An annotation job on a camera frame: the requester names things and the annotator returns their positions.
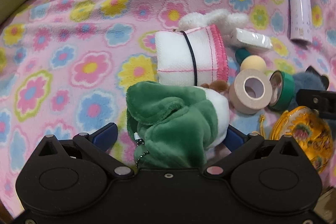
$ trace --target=green tape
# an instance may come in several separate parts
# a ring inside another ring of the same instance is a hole
[[[292,75],[276,70],[270,77],[272,99],[268,107],[275,111],[284,111],[294,97],[294,79]]]

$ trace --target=beige ball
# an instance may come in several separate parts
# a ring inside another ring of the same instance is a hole
[[[256,69],[264,73],[266,71],[266,62],[259,55],[250,55],[240,65],[240,71],[245,69]]]

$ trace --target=tape roll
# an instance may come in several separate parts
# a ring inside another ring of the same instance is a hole
[[[272,98],[268,105],[271,110],[284,111],[294,97],[292,75],[276,70],[269,79],[272,85]]]
[[[245,69],[235,78],[229,89],[230,102],[244,114],[254,114],[266,107],[272,97],[267,76],[255,69]]]

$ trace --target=rolled towel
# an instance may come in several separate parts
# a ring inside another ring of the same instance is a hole
[[[193,49],[197,67],[197,85],[216,80],[227,81],[225,47],[216,25],[185,31]],[[155,33],[157,75],[164,85],[194,85],[194,66],[184,35],[180,32]]]

